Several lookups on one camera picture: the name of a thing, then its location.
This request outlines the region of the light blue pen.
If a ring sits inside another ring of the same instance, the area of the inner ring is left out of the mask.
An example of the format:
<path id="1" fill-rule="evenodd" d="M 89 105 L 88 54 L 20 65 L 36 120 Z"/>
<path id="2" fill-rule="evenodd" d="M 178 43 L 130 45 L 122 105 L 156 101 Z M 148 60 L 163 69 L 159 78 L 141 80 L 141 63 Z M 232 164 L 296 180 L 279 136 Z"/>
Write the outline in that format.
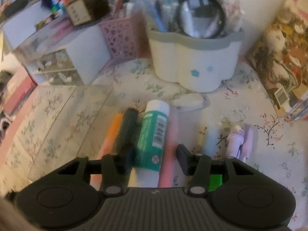
<path id="1" fill-rule="evenodd" d="M 210 124 L 205 133 L 205 139 L 204 144 L 202 147 L 202 153 L 211 157 L 212 159 L 215 158 L 216 152 L 217 152 L 217 143 L 218 138 L 221 134 L 222 124 L 219 122 L 216 122 L 214 124 Z"/>

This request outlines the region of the white drawer organizer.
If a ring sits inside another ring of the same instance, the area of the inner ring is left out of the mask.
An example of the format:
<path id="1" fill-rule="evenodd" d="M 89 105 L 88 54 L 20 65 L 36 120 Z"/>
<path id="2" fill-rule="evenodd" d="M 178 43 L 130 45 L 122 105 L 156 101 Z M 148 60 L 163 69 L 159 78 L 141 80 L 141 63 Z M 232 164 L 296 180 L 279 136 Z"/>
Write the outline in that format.
<path id="1" fill-rule="evenodd" d="M 89 85 L 111 59 L 97 24 L 76 29 L 68 15 L 52 18 L 40 3 L 7 19 L 1 30 L 38 84 Z"/>

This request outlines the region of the white cloud-shaped pen holder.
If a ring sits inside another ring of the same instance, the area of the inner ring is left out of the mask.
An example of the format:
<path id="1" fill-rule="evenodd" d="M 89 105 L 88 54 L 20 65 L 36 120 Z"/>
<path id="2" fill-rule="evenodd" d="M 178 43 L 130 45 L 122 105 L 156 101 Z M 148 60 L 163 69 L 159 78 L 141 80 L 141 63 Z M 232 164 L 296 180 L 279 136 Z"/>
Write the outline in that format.
<path id="1" fill-rule="evenodd" d="M 216 39 L 154 30 L 147 34 L 156 75 L 200 93 L 217 89 L 233 76 L 244 39 L 242 30 Z"/>

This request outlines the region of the black magnifying glass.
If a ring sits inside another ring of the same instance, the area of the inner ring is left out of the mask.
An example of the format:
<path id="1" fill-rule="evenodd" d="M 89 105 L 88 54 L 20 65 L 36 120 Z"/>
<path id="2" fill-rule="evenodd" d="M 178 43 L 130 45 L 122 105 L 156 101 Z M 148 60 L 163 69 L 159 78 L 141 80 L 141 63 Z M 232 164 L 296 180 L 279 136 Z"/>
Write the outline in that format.
<path id="1" fill-rule="evenodd" d="M 182 34 L 201 39 L 219 37 L 226 24 L 225 12 L 217 0 L 184 0 L 175 19 Z"/>

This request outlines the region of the orange highlighter pen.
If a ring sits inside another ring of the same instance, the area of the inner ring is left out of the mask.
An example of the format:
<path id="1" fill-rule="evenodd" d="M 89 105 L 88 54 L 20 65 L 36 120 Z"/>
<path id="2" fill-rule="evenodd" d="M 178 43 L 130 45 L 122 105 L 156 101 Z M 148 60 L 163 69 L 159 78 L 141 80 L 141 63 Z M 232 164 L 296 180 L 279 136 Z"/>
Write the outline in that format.
<path id="1" fill-rule="evenodd" d="M 122 119 L 123 119 L 123 114 L 116 114 L 115 117 L 113 118 L 113 121 L 110 127 L 108 128 L 108 132 L 101 146 L 101 149 L 96 157 L 97 160 L 100 160 L 104 155 L 111 153 L 113 145 L 115 144 L 115 139 L 120 129 L 120 125 L 122 123 Z M 101 182 L 102 182 L 101 174 L 91 175 L 90 185 L 94 187 L 94 189 L 99 190 Z"/>

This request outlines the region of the pink perforated pen holder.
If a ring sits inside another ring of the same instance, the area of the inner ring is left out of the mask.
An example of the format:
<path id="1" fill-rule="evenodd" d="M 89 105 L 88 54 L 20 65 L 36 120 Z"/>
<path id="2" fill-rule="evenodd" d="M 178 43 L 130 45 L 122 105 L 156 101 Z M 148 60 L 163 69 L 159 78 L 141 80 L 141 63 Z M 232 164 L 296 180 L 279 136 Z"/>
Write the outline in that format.
<path id="1" fill-rule="evenodd" d="M 111 58 L 140 59 L 150 54 L 146 23 L 141 12 L 122 19 L 106 19 L 99 23 Z"/>

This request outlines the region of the potted bamboo plant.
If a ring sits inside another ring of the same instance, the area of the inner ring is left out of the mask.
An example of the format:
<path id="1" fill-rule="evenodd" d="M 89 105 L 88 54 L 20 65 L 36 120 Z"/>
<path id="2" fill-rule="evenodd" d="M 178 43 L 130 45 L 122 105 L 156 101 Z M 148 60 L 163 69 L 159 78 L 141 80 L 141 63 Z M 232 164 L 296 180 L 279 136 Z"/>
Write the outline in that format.
<path id="1" fill-rule="evenodd" d="M 65 9 L 76 27 L 95 23 L 110 14 L 108 0 L 69 0 Z"/>

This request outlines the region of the purple cartoon pen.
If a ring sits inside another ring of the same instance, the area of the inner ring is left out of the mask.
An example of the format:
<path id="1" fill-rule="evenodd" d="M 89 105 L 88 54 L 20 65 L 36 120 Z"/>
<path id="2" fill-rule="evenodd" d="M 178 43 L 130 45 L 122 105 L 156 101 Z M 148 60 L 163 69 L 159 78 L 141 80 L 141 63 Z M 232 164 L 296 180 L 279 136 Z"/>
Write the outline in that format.
<path id="1" fill-rule="evenodd" d="M 228 134 L 226 157 L 246 162 L 253 149 L 253 128 L 249 124 L 235 123 Z"/>

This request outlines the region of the illustrated manga book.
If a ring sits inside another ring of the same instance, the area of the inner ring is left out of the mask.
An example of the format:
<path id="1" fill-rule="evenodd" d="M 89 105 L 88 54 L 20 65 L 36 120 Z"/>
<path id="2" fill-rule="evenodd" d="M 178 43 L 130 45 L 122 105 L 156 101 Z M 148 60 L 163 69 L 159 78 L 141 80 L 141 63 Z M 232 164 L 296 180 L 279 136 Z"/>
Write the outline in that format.
<path id="1" fill-rule="evenodd" d="M 277 116 L 307 119 L 307 0 L 285 0 L 247 59 Z"/>

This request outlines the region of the black marker pen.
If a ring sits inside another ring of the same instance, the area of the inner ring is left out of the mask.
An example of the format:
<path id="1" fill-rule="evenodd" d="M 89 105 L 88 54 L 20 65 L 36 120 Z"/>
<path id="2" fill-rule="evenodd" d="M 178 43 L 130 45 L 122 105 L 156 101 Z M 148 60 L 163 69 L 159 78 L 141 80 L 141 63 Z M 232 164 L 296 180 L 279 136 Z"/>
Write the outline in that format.
<path id="1" fill-rule="evenodd" d="M 132 141 L 137 125 L 138 111 L 128 108 L 124 114 L 120 124 L 120 129 L 115 139 L 113 157 L 116 171 L 120 175 L 127 175 L 133 167 L 136 148 Z"/>

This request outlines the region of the pink highlighter pen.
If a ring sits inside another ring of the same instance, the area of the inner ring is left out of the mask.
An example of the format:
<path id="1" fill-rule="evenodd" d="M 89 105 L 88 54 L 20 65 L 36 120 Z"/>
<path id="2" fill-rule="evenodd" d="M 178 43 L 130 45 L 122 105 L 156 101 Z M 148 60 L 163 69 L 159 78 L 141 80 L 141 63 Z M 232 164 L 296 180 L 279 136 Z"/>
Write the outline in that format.
<path id="1" fill-rule="evenodd" d="M 159 175 L 159 188 L 173 187 L 174 163 L 178 144 L 178 115 L 173 112 L 169 115 L 166 143 L 163 151 L 161 170 Z"/>

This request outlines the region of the green white glue stick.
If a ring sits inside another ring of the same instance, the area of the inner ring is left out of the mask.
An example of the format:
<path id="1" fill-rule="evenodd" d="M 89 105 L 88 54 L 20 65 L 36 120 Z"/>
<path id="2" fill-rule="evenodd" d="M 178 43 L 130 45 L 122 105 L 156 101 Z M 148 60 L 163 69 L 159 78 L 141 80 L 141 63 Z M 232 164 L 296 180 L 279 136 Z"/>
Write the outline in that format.
<path id="1" fill-rule="evenodd" d="M 136 148 L 129 187 L 157 188 L 170 106 L 161 100 L 147 103 Z"/>

